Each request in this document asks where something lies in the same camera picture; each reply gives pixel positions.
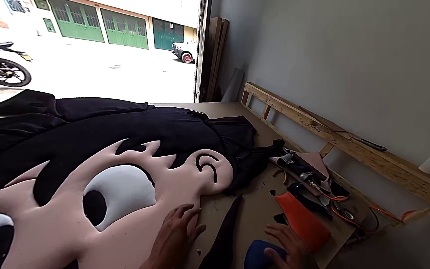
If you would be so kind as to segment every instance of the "motorcycle tire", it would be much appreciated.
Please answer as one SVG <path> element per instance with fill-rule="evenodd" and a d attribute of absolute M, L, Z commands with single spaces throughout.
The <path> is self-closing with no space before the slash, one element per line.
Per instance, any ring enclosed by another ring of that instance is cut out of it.
<path fill-rule="evenodd" d="M 18 78 L 19 80 L 21 80 L 21 82 L 17 82 L 17 83 L 6 82 L 0 79 L 0 85 L 7 86 L 7 87 L 23 87 L 31 82 L 31 79 L 32 79 L 31 74 L 26 68 L 22 67 L 20 64 L 10 60 L 0 58 L 0 65 L 1 64 L 6 64 L 8 67 L 17 68 L 18 69 L 17 71 L 21 71 L 24 74 L 24 79 L 21 80 L 20 78 Z"/>

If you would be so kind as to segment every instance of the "building facade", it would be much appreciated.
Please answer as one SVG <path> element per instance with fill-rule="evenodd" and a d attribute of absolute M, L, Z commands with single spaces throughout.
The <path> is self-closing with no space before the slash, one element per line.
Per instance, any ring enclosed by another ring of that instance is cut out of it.
<path fill-rule="evenodd" d="M 198 1 L 178 2 L 185 14 L 178 5 L 163 5 L 173 2 L 0 0 L 0 40 L 42 36 L 50 42 L 69 37 L 170 50 L 173 42 L 196 40 L 198 21 Z M 138 7 L 152 16 L 136 13 Z"/>

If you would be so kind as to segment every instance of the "orange foam piece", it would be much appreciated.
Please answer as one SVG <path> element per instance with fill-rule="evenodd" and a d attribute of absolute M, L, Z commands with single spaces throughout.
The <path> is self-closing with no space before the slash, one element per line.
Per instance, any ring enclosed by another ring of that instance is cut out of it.
<path fill-rule="evenodd" d="M 317 252 L 330 239 L 331 232 L 291 193 L 275 196 L 291 228 L 295 230 L 311 253 Z"/>

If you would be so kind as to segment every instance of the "motorcycle wheel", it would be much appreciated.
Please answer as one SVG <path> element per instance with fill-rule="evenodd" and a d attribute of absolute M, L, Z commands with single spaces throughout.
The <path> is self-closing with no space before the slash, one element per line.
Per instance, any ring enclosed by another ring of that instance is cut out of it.
<path fill-rule="evenodd" d="M 3 72 L 13 72 L 13 75 L 9 77 L 0 75 L 0 85 L 23 87 L 31 82 L 31 74 L 29 71 L 18 63 L 0 58 L 0 69 Z"/>

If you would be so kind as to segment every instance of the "blue foam piece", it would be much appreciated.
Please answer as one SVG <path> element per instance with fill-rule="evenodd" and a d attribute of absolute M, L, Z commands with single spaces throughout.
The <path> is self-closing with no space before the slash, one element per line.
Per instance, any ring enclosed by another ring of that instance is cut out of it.
<path fill-rule="evenodd" d="M 248 248 L 245 256 L 244 269 L 265 269 L 272 264 L 270 258 L 265 256 L 265 248 L 272 248 L 283 258 L 286 259 L 286 251 L 272 243 L 263 240 L 255 240 Z"/>

